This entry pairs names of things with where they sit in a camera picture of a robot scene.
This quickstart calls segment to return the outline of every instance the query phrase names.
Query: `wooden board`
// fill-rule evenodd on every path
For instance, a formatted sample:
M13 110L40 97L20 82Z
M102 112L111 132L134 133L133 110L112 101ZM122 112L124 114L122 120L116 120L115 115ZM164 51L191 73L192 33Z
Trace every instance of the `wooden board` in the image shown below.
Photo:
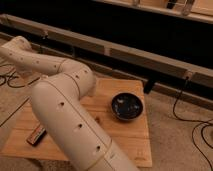
M96 87L93 96L87 96L81 100L82 105L94 118L100 118L101 127L137 166L151 167L150 139L141 81L98 79ZM113 116L110 102L120 92L133 93L143 101L143 114L137 120L123 123ZM38 124L30 104L26 104L2 150L2 154L24 158L68 160L49 135L45 136L36 147L32 147L26 142L27 137Z
M192 12L213 16L213 0L195 0Z
M121 2L132 5L134 0L106 0L109 2ZM139 4L143 6L166 7L168 0L140 0Z

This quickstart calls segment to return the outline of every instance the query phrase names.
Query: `black bowl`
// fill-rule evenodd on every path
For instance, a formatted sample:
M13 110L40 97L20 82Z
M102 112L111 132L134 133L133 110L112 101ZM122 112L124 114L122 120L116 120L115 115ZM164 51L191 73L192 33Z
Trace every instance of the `black bowl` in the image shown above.
M141 100L131 93L120 93L112 99L112 110L115 116L124 121L131 121L142 114Z

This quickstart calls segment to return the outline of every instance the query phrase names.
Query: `robot arm segment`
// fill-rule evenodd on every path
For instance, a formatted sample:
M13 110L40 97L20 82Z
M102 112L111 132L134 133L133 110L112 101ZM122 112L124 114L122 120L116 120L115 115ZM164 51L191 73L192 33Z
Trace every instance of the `robot arm segment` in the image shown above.
M32 53L29 42L20 36L3 45L0 54L15 65L52 75L34 86L30 102L39 121L77 170L138 171L79 103L95 85L89 67Z

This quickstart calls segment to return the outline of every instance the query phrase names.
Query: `black cable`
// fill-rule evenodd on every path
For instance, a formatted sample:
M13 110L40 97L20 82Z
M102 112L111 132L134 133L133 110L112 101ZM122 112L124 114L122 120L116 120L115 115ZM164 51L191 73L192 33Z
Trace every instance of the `black cable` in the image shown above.
M210 123L210 121L213 121L213 119L210 119L210 120L207 120L207 121L185 119L185 118L179 117L179 116L177 115L176 111L175 111L176 106L177 106L177 103L178 103L178 101L180 100L180 98L181 98L181 96L182 96L182 94L183 94L183 92L184 92L184 90L185 90L185 88L186 88L188 82L189 82L189 79L187 78L186 81L185 81L185 83L184 83L184 86L182 87L180 93L178 94L178 96L177 96L177 98L176 98L176 100L175 100L175 103L174 103L174 105L173 105L173 115L174 115L174 117L175 117L177 120L179 120L179 121L184 121L184 122L199 122L199 124L197 124L197 125L193 128L193 130L192 130L192 142L193 142L193 145L197 148L197 150L203 155L203 157L204 157L204 158L206 159L206 161L208 162L211 171L213 171L213 166L212 166L210 160L209 160L208 157L204 154L204 152L202 152L202 150L201 150L201 149L199 148L199 146L196 144L195 139L194 139L194 132L195 132L196 128L198 128L198 127L201 126L202 124L205 124L205 126L203 126L202 129L201 129L201 137L202 137L203 141L204 141L210 148L212 148L212 146L206 141L206 139L205 139L205 137L204 137L204 130L205 130L207 127L213 127L213 124Z
M209 148L213 149L213 146L206 140L206 138L204 136L204 130L209 128L209 127L212 127L212 125L209 124L209 125L203 126L200 132L201 132L201 136L202 136L203 141L209 146Z
M10 88L23 88L23 87L25 87L25 85L12 85L11 84L11 81L12 80L14 80L15 79L15 77L14 77L14 74L16 73L16 71L15 72L13 72L11 75L10 75L10 77L8 78L8 80L7 80L7 85L10 87ZM31 84L33 84L34 82L36 82L37 80L39 80L40 78L38 77L38 78L36 78L36 79L34 79L34 80L32 80L31 82L29 82L27 85L31 85Z
M6 59L3 59L3 60L0 62L0 64L3 64L5 61L6 61Z
M174 103L174 105L173 105L173 110L172 110L172 111L173 111L173 115L174 115L175 118L176 118L177 120L179 120L179 121L208 123L208 121L192 120L192 119L181 118L180 116L178 116L178 114L177 114L176 111L175 111L176 106L177 106L177 104L178 104L178 101L180 100L180 98L181 98L181 96L182 96L182 94L183 94L183 92L184 92L184 90L185 90L185 88L186 88L188 82L189 82L189 79L186 78L185 83L184 83L182 89L180 90L180 92L179 92L179 94L178 94L178 96L177 96L177 98L176 98L176 100L175 100L175 103Z
M11 113L10 115L9 115L9 117L6 119L6 120L4 120L4 122L2 122L1 124L0 124L0 128L22 107L22 106L24 106L24 104L27 102L29 100L29 98L27 98L26 100L24 100L24 102L22 102L21 103L21 105L13 112L13 113Z
M205 124L205 123L201 122L201 123L199 123L198 125L196 125L196 126L193 128L193 130L192 130L192 142L193 142L194 146L197 148L197 150L203 155L203 157L204 157L204 158L206 159L206 161L208 162L211 171L213 171L213 166L212 166L210 160L209 160L208 157L204 154L204 152L202 152L202 150L200 149L200 147L196 144L195 138L194 138L194 132L195 132L196 128L198 128L198 127L201 126L202 124Z
M3 80L2 82L0 82L0 86L3 86L7 82L7 78L3 75L0 75L0 80Z

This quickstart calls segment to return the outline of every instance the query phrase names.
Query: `dark wall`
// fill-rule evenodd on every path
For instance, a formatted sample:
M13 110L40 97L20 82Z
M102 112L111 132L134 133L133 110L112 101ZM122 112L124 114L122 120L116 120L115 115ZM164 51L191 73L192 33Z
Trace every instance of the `dark wall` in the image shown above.
M213 25L85 0L1 0L26 19L213 68Z

